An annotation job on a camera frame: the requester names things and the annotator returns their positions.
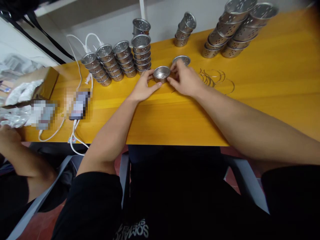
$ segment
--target black strap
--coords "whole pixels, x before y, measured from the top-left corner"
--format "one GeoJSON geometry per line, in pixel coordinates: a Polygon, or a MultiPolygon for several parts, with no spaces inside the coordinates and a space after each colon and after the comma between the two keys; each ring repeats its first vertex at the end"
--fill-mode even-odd
{"type": "Polygon", "coordinates": [[[73,56],[71,56],[66,50],[64,50],[63,47],[60,46],[59,43],[57,43],[49,34],[47,34],[42,27],[40,26],[40,24],[37,21],[37,17],[36,14],[34,13],[34,11],[29,11],[27,13],[30,21],[44,34],[46,35],[46,37],[53,43],[53,45],[60,51],[62,52],[64,55],[66,55],[68,58],[72,59],[73,61],[75,60],[73,56]]]}
{"type": "Polygon", "coordinates": [[[57,55],[55,55],[53,52],[51,52],[49,49],[47,49],[45,46],[43,46],[41,43],[34,40],[23,28],[16,23],[14,20],[12,20],[10,17],[5,18],[3,15],[0,14],[0,16],[4,19],[9,21],[16,29],[18,29],[22,34],[24,34],[31,42],[33,42],[35,45],[37,45],[39,48],[41,48],[46,54],[48,54],[50,57],[52,57],[55,61],[57,61],[59,64],[65,64],[66,62],[63,61],[61,58],[59,58],[57,55]]]}

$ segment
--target wooden table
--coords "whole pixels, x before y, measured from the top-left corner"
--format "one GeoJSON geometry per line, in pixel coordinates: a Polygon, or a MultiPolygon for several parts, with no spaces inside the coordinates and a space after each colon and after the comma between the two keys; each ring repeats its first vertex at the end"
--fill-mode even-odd
{"type": "MultiPolygon", "coordinates": [[[[175,47],[173,40],[169,39],[151,44],[152,68],[170,66],[174,57],[188,55],[191,58],[189,66],[197,72],[200,68],[224,71],[227,78],[235,84],[230,97],[320,140],[319,27],[314,9],[281,13],[271,19],[250,46],[234,59],[224,58],[220,54],[212,59],[201,56],[211,30],[192,34],[188,44],[181,48],[175,47]]],[[[79,73],[75,62],[58,66],[56,70],[60,75],[51,99],[60,101],[59,111],[62,113],[66,93],[73,92],[77,87],[79,73]]],[[[81,74],[83,78],[88,75],[83,66],[81,74]]],[[[131,79],[125,77],[121,82],[112,82],[108,87],[94,83],[89,116],[77,128],[77,135],[83,141],[92,142],[99,129],[132,91],[138,79],[139,75],[131,79]]],[[[230,82],[217,84],[217,88],[228,92],[230,82]]],[[[149,99],[139,104],[127,144],[228,145],[197,103],[172,92],[173,88],[166,83],[149,99]]],[[[59,116],[52,130],[44,131],[42,138],[51,136],[61,121],[59,116]]],[[[66,120],[51,141],[67,142],[72,124],[73,122],[66,120]]],[[[38,131],[34,127],[24,127],[21,133],[25,141],[38,141],[38,131]]]]}

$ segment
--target chair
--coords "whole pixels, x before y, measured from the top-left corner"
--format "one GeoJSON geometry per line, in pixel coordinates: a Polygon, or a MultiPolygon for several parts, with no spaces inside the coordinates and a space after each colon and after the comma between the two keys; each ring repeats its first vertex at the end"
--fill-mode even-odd
{"type": "Polygon", "coordinates": [[[58,181],[59,177],[63,173],[63,171],[66,168],[66,166],[68,165],[68,163],[71,162],[73,164],[73,166],[75,167],[76,171],[78,171],[80,163],[82,161],[82,158],[83,158],[83,156],[80,156],[80,155],[74,155],[74,156],[69,155],[63,160],[63,162],[61,163],[60,167],[58,168],[58,177],[57,177],[57,179],[54,181],[54,183],[44,193],[42,193],[39,197],[37,197],[33,201],[31,206],[28,208],[26,213],[20,219],[18,224],[15,226],[15,228],[13,229],[13,231],[11,232],[11,234],[9,235],[7,240],[16,240],[22,234],[22,232],[24,231],[24,229],[28,225],[29,221],[31,220],[32,216],[39,211],[40,207],[42,206],[42,204],[46,200],[47,196],[51,192],[53,186],[58,181]]]}
{"type": "MultiPolygon", "coordinates": [[[[248,161],[228,155],[223,155],[223,157],[234,173],[241,195],[270,214],[265,195],[248,161]]],[[[130,158],[128,151],[121,156],[119,176],[123,193],[121,206],[125,209],[130,196],[130,158]]]]}

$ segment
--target person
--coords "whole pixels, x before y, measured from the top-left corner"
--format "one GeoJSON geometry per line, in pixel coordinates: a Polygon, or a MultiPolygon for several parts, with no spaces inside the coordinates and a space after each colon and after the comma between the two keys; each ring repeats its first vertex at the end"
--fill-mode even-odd
{"type": "Polygon", "coordinates": [[[130,201],[121,209],[114,160],[125,145],[138,103],[161,87],[161,83],[148,87],[154,72],[148,70],[85,154],[52,239],[312,235],[320,213],[320,143],[206,86],[181,60],[171,69],[176,79],[169,77],[168,82],[197,101],[232,146],[250,159],[270,163],[273,169],[262,176],[270,215],[223,180],[215,165],[217,161],[223,169],[219,154],[208,147],[197,148],[194,154],[189,147],[129,145],[130,201]]]}
{"type": "MultiPolygon", "coordinates": [[[[34,199],[53,184],[57,172],[52,166],[58,167],[59,159],[55,157],[51,165],[42,155],[24,146],[18,132],[8,125],[0,126],[0,153],[7,159],[0,168],[2,240],[7,239],[34,199]]],[[[39,212],[50,211],[66,199],[70,189],[66,183],[67,177],[59,179],[39,212]]]]}

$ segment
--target white wall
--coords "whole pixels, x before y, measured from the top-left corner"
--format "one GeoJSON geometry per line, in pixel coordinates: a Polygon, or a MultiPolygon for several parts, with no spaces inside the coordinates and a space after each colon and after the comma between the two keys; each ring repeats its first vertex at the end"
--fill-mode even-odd
{"type": "MultiPolygon", "coordinates": [[[[280,11],[292,11],[305,8],[312,0],[266,1],[277,4],[280,11]]],[[[197,19],[197,28],[193,32],[214,28],[226,2],[227,0],[145,0],[152,42],[173,38],[186,11],[192,12],[197,19]]],[[[77,0],[39,17],[38,21],[43,29],[71,54],[65,35],[74,34],[84,42],[87,34],[92,32],[104,43],[114,45],[121,40],[132,39],[132,20],[139,17],[139,0],[77,0]]],[[[32,29],[26,23],[23,27],[61,59],[71,62],[71,59],[60,53],[40,31],[32,29]]],[[[79,59],[85,52],[77,41],[70,41],[75,47],[76,58],[79,59]]],[[[88,46],[91,50],[94,50],[93,45],[98,47],[98,42],[90,37],[88,46]]],[[[25,49],[24,53],[28,55],[28,49],[25,49]]]]}

